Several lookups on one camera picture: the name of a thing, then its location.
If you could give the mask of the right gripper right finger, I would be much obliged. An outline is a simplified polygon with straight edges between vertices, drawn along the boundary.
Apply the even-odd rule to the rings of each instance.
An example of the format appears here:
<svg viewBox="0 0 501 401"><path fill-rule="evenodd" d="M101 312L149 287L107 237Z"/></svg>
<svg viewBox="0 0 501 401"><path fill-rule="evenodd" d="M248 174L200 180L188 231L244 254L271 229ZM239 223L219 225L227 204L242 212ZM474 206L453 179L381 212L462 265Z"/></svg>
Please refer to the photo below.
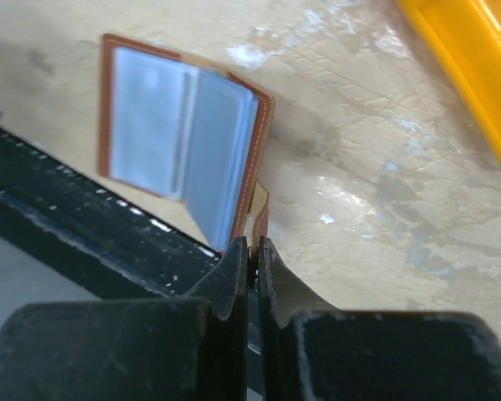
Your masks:
<svg viewBox="0 0 501 401"><path fill-rule="evenodd" d="M281 259L272 240L261 237L256 250L265 400L303 400L297 334L298 312L336 311Z"/></svg>

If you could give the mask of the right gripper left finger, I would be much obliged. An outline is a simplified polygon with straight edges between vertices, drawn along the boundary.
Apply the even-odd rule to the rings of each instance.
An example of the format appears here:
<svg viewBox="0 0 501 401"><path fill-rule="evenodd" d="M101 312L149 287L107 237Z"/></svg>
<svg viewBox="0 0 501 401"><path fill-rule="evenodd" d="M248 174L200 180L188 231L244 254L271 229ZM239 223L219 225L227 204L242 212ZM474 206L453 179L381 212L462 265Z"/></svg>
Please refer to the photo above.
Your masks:
<svg viewBox="0 0 501 401"><path fill-rule="evenodd" d="M249 249L235 238L219 263L187 293L210 314L198 362L198 400L245 400Z"/></svg>

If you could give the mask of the brown leather card holder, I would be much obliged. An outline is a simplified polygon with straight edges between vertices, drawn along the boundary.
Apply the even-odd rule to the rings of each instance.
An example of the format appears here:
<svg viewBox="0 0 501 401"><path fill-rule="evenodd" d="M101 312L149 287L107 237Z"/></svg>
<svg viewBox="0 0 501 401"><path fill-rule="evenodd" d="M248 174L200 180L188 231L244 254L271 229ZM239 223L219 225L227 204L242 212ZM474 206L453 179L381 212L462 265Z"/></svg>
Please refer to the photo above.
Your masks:
<svg viewBox="0 0 501 401"><path fill-rule="evenodd" d="M185 206L225 251L268 232L258 180L274 96L219 63L113 33L101 38L98 172Z"/></svg>

